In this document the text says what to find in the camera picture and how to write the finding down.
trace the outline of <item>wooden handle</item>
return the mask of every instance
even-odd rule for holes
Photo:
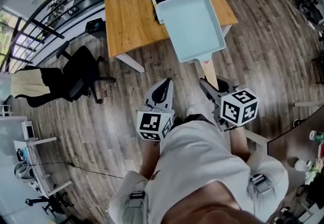
[[[218,83],[216,78],[216,73],[213,65],[213,61],[200,62],[202,70],[205,73],[207,81],[218,90]]]

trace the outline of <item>beige cloth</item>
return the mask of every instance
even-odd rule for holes
[[[22,70],[12,75],[11,94],[14,97],[20,94],[37,97],[50,92],[50,88],[43,83],[39,69]]]

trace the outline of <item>black trash bin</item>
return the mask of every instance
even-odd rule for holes
[[[106,37],[106,24],[102,19],[89,21],[86,25],[86,33],[91,34],[95,38]]]

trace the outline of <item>sleeve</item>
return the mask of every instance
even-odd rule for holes
[[[285,197],[288,190],[288,173],[277,159],[254,152],[247,161],[251,174],[263,174],[266,182],[272,188],[265,194],[259,193],[250,183],[248,191],[255,205],[255,216],[262,221],[267,221]]]
[[[109,203],[108,212],[116,224],[144,223],[141,221],[145,214],[144,210],[147,209],[146,199],[134,206],[130,205],[130,195],[136,191],[143,191],[147,182],[148,180],[141,174],[134,171],[127,172],[121,187]]]

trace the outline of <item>green can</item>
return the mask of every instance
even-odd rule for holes
[[[324,141],[324,132],[319,132],[319,131],[312,130],[309,133],[309,139],[313,140],[313,141],[316,141],[318,143],[322,143]]]

